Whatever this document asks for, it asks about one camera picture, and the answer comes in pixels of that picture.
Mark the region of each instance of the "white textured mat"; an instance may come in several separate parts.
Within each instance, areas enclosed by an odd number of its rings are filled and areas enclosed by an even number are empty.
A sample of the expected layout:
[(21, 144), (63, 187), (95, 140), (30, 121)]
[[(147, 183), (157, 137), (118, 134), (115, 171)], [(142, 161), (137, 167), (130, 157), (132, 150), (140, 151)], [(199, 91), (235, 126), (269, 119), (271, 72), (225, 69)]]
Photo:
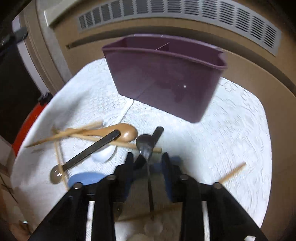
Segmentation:
[[(16, 158), (11, 183), (20, 208), (28, 222), (36, 228), (46, 214), (65, 194), (63, 183), (53, 185), (49, 172), (57, 164), (54, 145), (44, 143), (24, 148), (33, 141), (52, 135), (51, 127), (80, 127), (98, 119), (110, 125), (124, 109), (126, 97), (117, 93), (105, 59), (85, 66), (58, 92), (38, 117)], [(182, 169), (197, 181), (212, 184), (242, 162), (247, 166), (224, 184), (254, 221), (261, 226), (271, 186), (271, 142), (264, 108), (260, 101), (242, 87), (221, 79), (216, 93), (201, 122), (191, 124), (173, 115), (134, 101), (122, 122), (135, 126), (139, 134), (164, 128), (158, 147), (170, 156), (184, 160)], [(93, 142), (68, 138), (61, 141), (64, 160), (70, 160)], [(113, 173), (127, 152), (117, 148), (106, 163), (95, 163), (90, 157), (69, 171)], [(152, 179), (156, 207), (168, 203), (163, 177)], [(122, 215), (149, 210), (147, 182), (134, 182)], [(178, 240), (179, 213), (162, 217), (164, 231), (157, 240)], [(118, 241), (135, 233), (143, 233), (140, 221), (117, 223)]]

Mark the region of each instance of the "air vent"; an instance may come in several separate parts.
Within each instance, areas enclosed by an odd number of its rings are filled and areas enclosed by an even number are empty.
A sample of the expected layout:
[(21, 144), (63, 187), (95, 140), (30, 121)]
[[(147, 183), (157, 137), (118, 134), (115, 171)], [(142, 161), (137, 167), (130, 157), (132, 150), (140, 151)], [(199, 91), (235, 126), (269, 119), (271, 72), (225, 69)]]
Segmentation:
[(77, 17), (80, 30), (137, 18), (183, 18), (210, 23), (250, 39), (276, 55), (281, 31), (232, 0), (105, 0)]
[(198, 15), (199, 0), (185, 0), (185, 13)]
[(181, 0), (167, 0), (168, 12), (181, 12)]
[(122, 0), (124, 16), (133, 15), (133, 1), (132, 0)]
[(85, 14), (85, 18), (86, 18), (86, 24), (87, 24), (87, 27), (91, 27), (93, 26), (93, 21), (92, 21), (92, 17), (91, 17), (91, 12), (87, 12)]
[(219, 21), (233, 25), (234, 22), (234, 6), (226, 3), (226, 2), (221, 2), (220, 3), (220, 17)]
[(100, 8), (96, 7), (93, 9), (93, 16), (94, 16), (94, 23), (98, 24), (101, 22), (101, 16), (100, 16)]
[(119, 0), (111, 2), (111, 10), (112, 10), (113, 18), (121, 17), (121, 9), (120, 9)]
[(253, 16), (251, 24), (251, 35), (259, 40), (263, 37), (264, 22)]
[(235, 26), (242, 31), (249, 32), (250, 13), (239, 8), (237, 10), (237, 19)]
[(217, 0), (203, 0), (202, 16), (217, 19)]
[(266, 25), (264, 43), (270, 48), (274, 47), (276, 40), (276, 31), (269, 25)]
[(148, 13), (147, 0), (136, 0), (137, 13)]
[(104, 21), (108, 21), (111, 19), (108, 4), (101, 6), (101, 11), (102, 11)]
[(152, 12), (164, 12), (163, 0), (151, 0)]
[(85, 20), (84, 20), (84, 15), (82, 15), (82, 16), (79, 17), (79, 23), (80, 23), (81, 29), (85, 29), (86, 28), (86, 23), (85, 23)]

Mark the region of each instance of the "spoon handle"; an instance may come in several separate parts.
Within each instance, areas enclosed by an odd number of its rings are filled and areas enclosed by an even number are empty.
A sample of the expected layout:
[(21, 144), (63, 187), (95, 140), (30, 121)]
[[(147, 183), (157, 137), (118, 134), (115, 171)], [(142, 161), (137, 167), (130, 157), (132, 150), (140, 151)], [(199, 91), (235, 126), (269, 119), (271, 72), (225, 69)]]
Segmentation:
[(63, 170), (66, 171), (69, 168), (73, 167), (74, 165), (78, 164), (81, 162), (84, 158), (92, 154), (94, 151), (102, 148), (103, 146), (107, 145), (109, 142), (113, 141), (117, 137), (120, 136), (120, 131), (119, 130), (114, 130), (108, 135), (104, 136), (102, 139), (98, 140), (94, 144), (92, 144), (90, 147), (86, 148), (76, 156), (74, 156), (71, 160), (67, 161), (63, 165)]
[(158, 142), (158, 139), (160, 138), (161, 134), (163, 133), (163, 127), (158, 126), (156, 127), (155, 131), (152, 134), (152, 138), (154, 139), (154, 146)]

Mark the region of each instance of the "wooden chopstick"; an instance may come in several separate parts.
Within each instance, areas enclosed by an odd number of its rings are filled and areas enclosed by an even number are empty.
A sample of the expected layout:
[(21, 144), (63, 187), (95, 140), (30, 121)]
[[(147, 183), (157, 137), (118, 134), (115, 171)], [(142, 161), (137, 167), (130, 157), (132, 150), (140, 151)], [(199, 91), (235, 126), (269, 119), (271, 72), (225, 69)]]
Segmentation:
[(224, 182), (228, 181), (231, 177), (233, 177), (235, 174), (237, 174), (245, 165), (246, 165), (245, 162), (240, 164), (239, 166), (234, 168), (230, 173), (228, 173), (227, 175), (222, 177), (218, 182), (223, 184)]
[[(246, 163), (242, 163), (239, 166), (237, 166), (235, 169), (233, 169), (230, 173), (228, 173), (227, 175), (225, 175), (223, 178), (221, 178), (218, 182), (223, 184), (224, 182), (228, 181), (231, 177), (233, 177), (235, 174), (237, 174), (240, 170), (242, 170), (242, 168), (246, 166)], [(172, 210), (178, 210), (182, 207), (182, 205), (177, 205), (175, 203), (169, 205), (169, 206), (165, 206), (162, 209), (159, 210), (155, 210), (152, 214), (153, 215), (159, 215), (159, 214), (163, 214), (165, 212), (168, 211), (172, 211)], [(151, 213), (150, 212), (146, 212), (146, 213), (142, 213), (142, 214), (138, 214), (132, 217), (127, 217), (127, 218), (123, 218), (123, 219), (119, 219), (117, 220), (117, 222), (125, 222), (125, 221), (131, 221), (131, 220), (136, 220), (136, 219), (142, 219), (142, 218), (146, 218), (146, 217), (150, 217)]]
[(74, 133), (79, 133), (80, 131), (84, 130), (84, 129), (91, 129), (91, 128), (94, 128), (94, 127), (97, 127), (97, 126), (102, 126), (103, 124), (103, 121), (97, 121), (97, 122), (94, 122), (94, 123), (91, 123), (91, 124), (88, 124), (86, 126), (83, 126), (79, 129), (70, 129), (70, 130), (66, 130), (66, 131), (61, 131), (60, 133), (58, 134), (55, 134), (51, 137), (48, 137), (48, 138), (45, 138), (43, 140), (40, 140), (40, 141), (37, 141), (37, 142), (34, 142), (26, 147), (31, 147), (31, 146), (36, 146), (36, 145), (39, 145), (41, 143), (44, 143), (44, 142), (47, 142), (47, 141), (53, 141), (53, 140), (57, 140), (57, 139), (60, 139), (60, 138), (63, 138), (63, 137), (67, 137), (71, 134), (74, 134)]
[[(95, 142), (98, 141), (98, 140), (100, 140), (100, 138), (92, 137), (92, 136), (85, 136), (85, 135), (82, 135), (82, 134), (70, 134), (69, 136), (80, 138), (80, 139), (83, 139), (83, 140), (95, 141)], [(109, 145), (120, 146), (120, 147), (129, 148), (129, 149), (135, 149), (135, 150), (138, 149), (135, 144), (126, 143), (126, 142), (120, 142), (120, 141), (111, 141), (109, 143)], [(158, 147), (154, 147), (153, 148), (153, 152), (155, 152), (155, 153), (162, 153), (162, 149), (161, 148), (158, 148)]]
[[(52, 127), (52, 132), (54, 133), (54, 134), (56, 134), (56, 133), (58, 133), (57, 132), (57, 129), (53, 126)], [(56, 157), (57, 157), (57, 162), (58, 162), (58, 165), (59, 165), (59, 171), (60, 171), (60, 173), (62, 174), (62, 179), (63, 179), (63, 183), (64, 183), (64, 185), (65, 185), (65, 187), (66, 187), (66, 189), (67, 190), (69, 190), (69, 187), (68, 187), (68, 184), (67, 184), (67, 181), (66, 181), (66, 178), (65, 178), (65, 172), (64, 172), (64, 170), (63, 170), (63, 164), (62, 164), (62, 162), (61, 162), (61, 160), (60, 160), (60, 157), (59, 157), (59, 148), (58, 148), (58, 144), (59, 144), (59, 141), (58, 140), (55, 140), (54, 141), (54, 150), (55, 150), (55, 153), (56, 153)]]
[(163, 214), (164, 212), (178, 210), (181, 207), (182, 207), (182, 203), (172, 203), (170, 205), (164, 206), (161, 209), (154, 210), (153, 212), (146, 212), (146, 213), (138, 214), (132, 217), (118, 219), (117, 222), (126, 222), (126, 221), (135, 220), (135, 219), (142, 219), (142, 218), (150, 217), (151, 215), (158, 215), (158, 214)]

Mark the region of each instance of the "table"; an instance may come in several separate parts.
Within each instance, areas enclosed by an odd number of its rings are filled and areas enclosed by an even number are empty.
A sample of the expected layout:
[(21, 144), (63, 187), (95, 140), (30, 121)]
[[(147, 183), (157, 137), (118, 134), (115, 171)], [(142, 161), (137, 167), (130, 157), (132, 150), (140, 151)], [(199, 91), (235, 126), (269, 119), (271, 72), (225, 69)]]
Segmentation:
[[(63, 183), (53, 185), (49, 172), (57, 164), (54, 145), (47, 142), (25, 148), (33, 141), (51, 136), (53, 125), (59, 129), (80, 127), (103, 118), (106, 125), (115, 122), (129, 99), (117, 93), (105, 59), (86, 65), (61, 89), (40, 114), (27, 134), (11, 175), (11, 183), (21, 211), (36, 228), (46, 214), (65, 194)], [(221, 78), (214, 97), (199, 123), (189, 123), (156, 108), (134, 101), (123, 123), (135, 126), (139, 134), (152, 133), (164, 127), (157, 146), (170, 156), (183, 159), (182, 170), (197, 181), (212, 184), (242, 162), (247, 166), (224, 186), (261, 226), (271, 186), (271, 141), (264, 108), (250, 92)], [(70, 160), (93, 142), (77, 138), (61, 141), (63, 160)], [(69, 170), (68, 175), (99, 171), (113, 173), (127, 152), (117, 148), (106, 163), (95, 163), (89, 157)], [(160, 155), (154, 155), (156, 161)], [(163, 191), (163, 177), (152, 180), (155, 206), (168, 203)], [(122, 215), (149, 210), (147, 183), (139, 179), (131, 187)], [(164, 231), (159, 240), (178, 240), (179, 215), (172, 211), (162, 217)], [(206, 227), (206, 240), (209, 240)], [(117, 240), (124, 241), (135, 233), (143, 233), (140, 221), (115, 224)]]

